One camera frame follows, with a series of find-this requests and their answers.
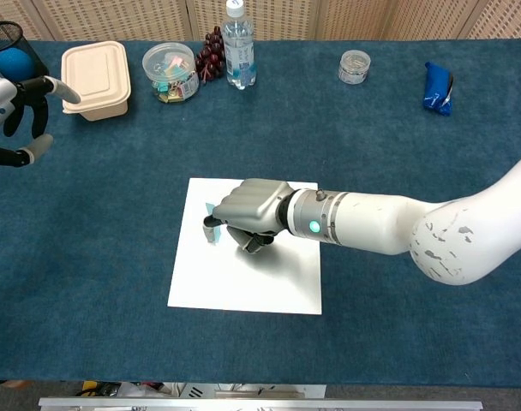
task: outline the beige food container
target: beige food container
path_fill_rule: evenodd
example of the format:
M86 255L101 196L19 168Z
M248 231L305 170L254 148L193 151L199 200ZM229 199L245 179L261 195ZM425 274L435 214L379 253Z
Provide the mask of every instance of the beige food container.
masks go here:
M66 50L61 79L81 97L79 104L63 101L63 113L79 113L94 122L127 112L131 83L120 43L103 41Z

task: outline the white robotic arm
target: white robotic arm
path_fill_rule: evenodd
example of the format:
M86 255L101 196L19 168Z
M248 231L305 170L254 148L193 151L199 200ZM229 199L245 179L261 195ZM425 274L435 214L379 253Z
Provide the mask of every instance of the white robotic arm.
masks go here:
M521 248L521 161L490 188L446 203L301 189L245 180L204 220L207 239L225 223L255 253L282 229L293 235L383 254L409 251L435 281L462 285Z

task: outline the white paper sheet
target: white paper sheet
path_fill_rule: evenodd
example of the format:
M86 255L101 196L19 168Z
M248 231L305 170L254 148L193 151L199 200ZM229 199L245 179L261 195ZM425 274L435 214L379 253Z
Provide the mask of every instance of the white paper sheet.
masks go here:
M206 203L218 205L241 180L191 178L171 279L169 307L321 314L320 244L279 233L256 254L242 251L226 228L208 243ZM290 182L293 188L316 183Z

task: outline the black mesh basket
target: black mesh basket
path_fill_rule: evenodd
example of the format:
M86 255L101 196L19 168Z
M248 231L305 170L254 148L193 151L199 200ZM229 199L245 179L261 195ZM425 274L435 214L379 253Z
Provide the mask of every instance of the black mesh basket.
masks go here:
M49 75L49 70L22 34L21 26L13 21L0 21L0 73L11 81Z

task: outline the plastic water bottle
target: plastic water bottle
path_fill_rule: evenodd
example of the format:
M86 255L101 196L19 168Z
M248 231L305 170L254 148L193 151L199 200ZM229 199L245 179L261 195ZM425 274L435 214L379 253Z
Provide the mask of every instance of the plastic water bottle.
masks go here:
M226 78L240 90L255 83L257 66L253 54L253 22L245 16L243 0L227 0L228 20L223 23Z

